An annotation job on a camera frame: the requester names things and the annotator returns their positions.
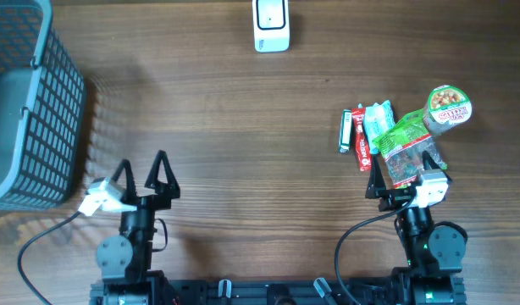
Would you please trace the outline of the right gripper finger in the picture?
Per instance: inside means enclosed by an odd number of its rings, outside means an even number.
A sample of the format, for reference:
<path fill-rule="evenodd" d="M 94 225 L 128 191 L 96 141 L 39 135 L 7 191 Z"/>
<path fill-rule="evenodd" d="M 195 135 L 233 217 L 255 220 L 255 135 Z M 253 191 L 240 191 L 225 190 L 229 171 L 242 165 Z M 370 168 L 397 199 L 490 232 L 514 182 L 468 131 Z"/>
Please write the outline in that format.
<path fill-rule="evenodd" d="M 428 151 L 422 152 L 423 168 L 425 170 L 440 169 L 440 166 L 434 161 Z"/>
<path fill-rule="evenodd" d="M 365 197 L 367 199 L 387 198 L 388 190 L 384 182 L 382 171 L 379 167 L 377 156 L 373 155 L 371 160 L 371 170 Z"/>

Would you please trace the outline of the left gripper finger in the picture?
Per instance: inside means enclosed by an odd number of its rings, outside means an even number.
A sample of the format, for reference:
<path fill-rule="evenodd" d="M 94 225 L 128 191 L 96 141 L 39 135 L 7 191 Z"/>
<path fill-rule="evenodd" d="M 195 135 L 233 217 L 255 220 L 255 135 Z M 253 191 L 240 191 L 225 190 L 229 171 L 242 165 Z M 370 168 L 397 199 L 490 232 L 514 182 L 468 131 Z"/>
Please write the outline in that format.
<path fill-rule="evenodd" d="M 165 151 L 159 150 L 157 152 L 147 176 L 145 187 L 153 190 L 160 197 L 180 198 L 180 185 L 174 176 Z"/>
<path fill-rule="evenodd" d="M 130 161 L 128 159 L 122 159 L 117 169 L 113 172 L 111 180 L 117 182 L 121 174 L 124 173 L 126 185 L 124 191 L 124 197 L 122 202 L 131 203 L 137 198 L 136 183 Z"/>

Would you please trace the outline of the green snack bag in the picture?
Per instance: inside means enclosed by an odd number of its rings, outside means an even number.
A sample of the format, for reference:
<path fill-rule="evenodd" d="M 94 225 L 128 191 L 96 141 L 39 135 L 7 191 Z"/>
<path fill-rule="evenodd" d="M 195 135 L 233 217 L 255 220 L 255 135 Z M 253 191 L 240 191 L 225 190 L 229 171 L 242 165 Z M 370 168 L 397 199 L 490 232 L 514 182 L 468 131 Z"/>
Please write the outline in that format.
<path fill-rule="evenodd" d="M 386 163 L 392 185 L 404 188 L 416 180 L 423 169 L 426 151 L 441 169 L 447 169 L 434 138 L 423 123 L 423 110 L 404 115 L 391 129 L 373 140 Z"/>

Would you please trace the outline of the red snack packet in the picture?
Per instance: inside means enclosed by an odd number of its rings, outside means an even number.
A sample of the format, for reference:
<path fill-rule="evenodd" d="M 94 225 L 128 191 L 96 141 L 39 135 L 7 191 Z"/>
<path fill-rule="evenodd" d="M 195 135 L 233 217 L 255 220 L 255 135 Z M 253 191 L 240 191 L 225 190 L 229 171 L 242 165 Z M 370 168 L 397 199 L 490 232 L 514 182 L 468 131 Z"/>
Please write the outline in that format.
<path fill-rule="evenodd" d="M 351 110 L 351 118 L 354 127 L 354 147 L 357 155 L 359 169 L 369 171 L 372 168 L 372 157 L 368 140 L 364 131 L 364 117 L 366 109 L 359 104 L 357 108 Z"/>

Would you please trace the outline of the dark green small box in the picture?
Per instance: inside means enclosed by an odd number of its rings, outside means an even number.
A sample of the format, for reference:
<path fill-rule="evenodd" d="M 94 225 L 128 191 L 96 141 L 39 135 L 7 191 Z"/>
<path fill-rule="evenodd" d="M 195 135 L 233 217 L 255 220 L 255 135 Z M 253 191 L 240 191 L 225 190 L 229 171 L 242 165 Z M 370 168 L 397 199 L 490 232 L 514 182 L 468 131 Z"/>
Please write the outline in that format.
<path fill-rule="evenodd" d="M 352 116 L 350 109 L 344 109 L 340 120 L 338 148 L 340 153 L 348 153 L 351 147 Z"/>

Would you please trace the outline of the instant noodle cup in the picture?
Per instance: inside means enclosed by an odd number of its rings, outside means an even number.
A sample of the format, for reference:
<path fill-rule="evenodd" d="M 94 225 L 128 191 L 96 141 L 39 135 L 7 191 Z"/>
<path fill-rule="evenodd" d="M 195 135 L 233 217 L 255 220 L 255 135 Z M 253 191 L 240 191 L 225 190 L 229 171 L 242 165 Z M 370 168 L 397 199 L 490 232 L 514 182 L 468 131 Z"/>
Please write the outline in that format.
<path fill-rule="evenodd" d="M 423 108 L 423 123 L 433 136 L 470 119 L 473 107 L 467 94 L 454 86 L 439 86 L 429 94 Z"/>

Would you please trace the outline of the pale green wipes packet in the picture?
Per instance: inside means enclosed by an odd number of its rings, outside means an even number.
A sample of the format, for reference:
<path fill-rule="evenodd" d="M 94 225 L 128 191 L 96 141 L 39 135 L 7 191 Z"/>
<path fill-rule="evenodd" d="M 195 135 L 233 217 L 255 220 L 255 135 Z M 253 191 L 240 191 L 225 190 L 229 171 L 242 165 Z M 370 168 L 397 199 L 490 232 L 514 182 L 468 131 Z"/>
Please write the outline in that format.
<path fill-rule="evenodd" d="M 366 107 L 363 117 L 363 128 L 368 140 L 369 151 L 372 155 L 379 153 L 379 149 L 373 143 L 373 140 L 394 127 L 395 124 L 390 100 Z"/>

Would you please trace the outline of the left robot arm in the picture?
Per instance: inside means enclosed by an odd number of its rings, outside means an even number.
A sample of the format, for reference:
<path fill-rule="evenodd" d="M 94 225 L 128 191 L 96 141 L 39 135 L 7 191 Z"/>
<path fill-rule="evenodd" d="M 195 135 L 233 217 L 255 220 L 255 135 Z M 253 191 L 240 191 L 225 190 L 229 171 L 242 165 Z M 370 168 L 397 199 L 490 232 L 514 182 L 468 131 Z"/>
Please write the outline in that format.
<path fill-rule="evenodd" d="M 120 214 L 119 233 L 97 248 L 102 279 L 91 286 L 91 305 L 180 303 L 164 273 L 151 270 L 152 255 L 160 251 L 152 243 L 157 232 L 155 213 L 170 209 L 171 202 L 180 198 L 166 152 L 158 151 L 145 187 L 153 193 L 138 195 L 130 161 L 124 159 L 113 175 L 96 179 L 88 190 L 102 200 L 103 208 Z"/>

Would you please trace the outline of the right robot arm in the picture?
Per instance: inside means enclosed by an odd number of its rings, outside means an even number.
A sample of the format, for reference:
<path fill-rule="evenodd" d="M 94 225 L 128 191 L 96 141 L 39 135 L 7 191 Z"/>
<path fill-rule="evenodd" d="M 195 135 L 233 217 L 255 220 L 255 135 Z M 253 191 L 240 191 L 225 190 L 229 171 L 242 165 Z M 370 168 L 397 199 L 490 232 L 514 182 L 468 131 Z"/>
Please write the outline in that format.
<path fill-rule="evenodd" d="M 467 302 L 462 271 L 467 232 L 452 222 L 434 222 L 430 208 L 443 202 L 452 179 L 428 152 L 411 185 L 389 189 L 376 157 L 372 158 L 367 199 L 379 199 L 379 211 L 393 212 L 394 226 L 407 266 L 384 278 L 356 284 L 364 304 L 447 304 Z"/>

